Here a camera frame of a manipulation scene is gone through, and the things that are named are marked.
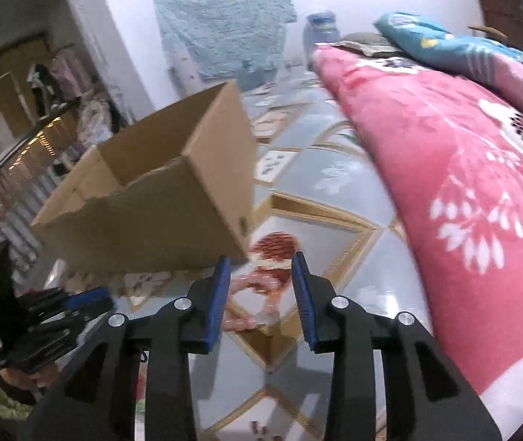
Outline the person left hand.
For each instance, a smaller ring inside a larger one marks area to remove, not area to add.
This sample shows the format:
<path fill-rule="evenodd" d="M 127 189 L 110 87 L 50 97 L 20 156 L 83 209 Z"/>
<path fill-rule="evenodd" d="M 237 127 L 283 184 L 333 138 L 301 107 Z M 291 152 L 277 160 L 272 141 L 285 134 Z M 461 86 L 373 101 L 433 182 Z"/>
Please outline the person left hand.
<path fill-rule="evenodd" d="M 7 384 L 28 391 L 47 388 L 58 375 L 59 368 L 55 363 L 46 365 L 32 374 L 15 367 L 0 369 L 0 376 Z"/>

